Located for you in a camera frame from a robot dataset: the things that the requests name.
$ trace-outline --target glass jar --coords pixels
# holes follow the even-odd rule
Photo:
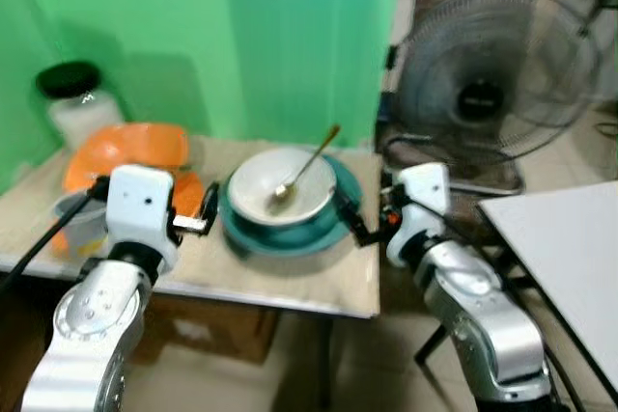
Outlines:
[[[100,129],[124,121],[118,102],[99,88],[100,71],[87,62],[67,62],[37,76],[37,87],[51,99],[48,114],[76,151]]]

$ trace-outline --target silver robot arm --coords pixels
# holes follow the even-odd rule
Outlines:
[[[125,360],[142,336],[156,279],[178,260],[177,232],[205,234],[216,214],[213,189],[204,204],[208,219],[177,216],[173,188],[166,172],[114,170],[105,216],[111,252],[58,304],[51,344],[30,379],[22,411],[120,410]]]
[[[406,194],[448,210],[446,168],[438,163],[402,171]],[[493,269],[471,250],[441,238],[443,224],[410,204],[387,247],[394,265],[407,266],[427,307],[447,329],[479,410],[550,410],[551,383],[536,324],[502,290]]]

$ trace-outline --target tabletop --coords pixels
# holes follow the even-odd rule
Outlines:
[[[618,182],[481,209],[618,391]]]
[[[198,174],[205,185],[226,179],[251,155],[277,147],[265,141],[193,137],[203,162]],[[332,149],[357,177],[363,191],[362,213],[370,229],[378,226],[379,157],[360,151]],[[16,187],[0,197],[0,271],[18,258],[53,223],[53,204],[63,194],[61,184],[70,160],[58,152]],[[368,318],[379,313],[379,250],[359,249],[352,236],[315,255],[282,259],[244,256],[226,239],[221,221],[205,237],[186,236],[175,269],[156,283],[155,291],[232,301],[335,316]],[[73,278],[83,262],[56,255],[45,247],[26,274]]]

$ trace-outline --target orange plate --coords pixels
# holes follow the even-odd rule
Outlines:
[[[184,130],[171,124],[118,124],[92,135],[73,155],[65,174],[67,192],[90,187],[97,176],[109,176],[123,164],[159,166],[174,175],[173,204],[178,214],[197,214],[204,185],[195,173],[181,173],[175,166],[187,162],[189,145]]]

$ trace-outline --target teal bowl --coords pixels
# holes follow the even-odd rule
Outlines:
[[[354,175],[331,156],[324,159],[332,166],[337,177],[337,188],[360,206],[362,190]],[[264,226],[250,222],[236,214],[227,196],[227,182],[223,186],[219,214],[226,233],[236,244],[248,251],[274,256],[301,256],[326,249],[349,231],[329,202],[314,217],[290,226]]]

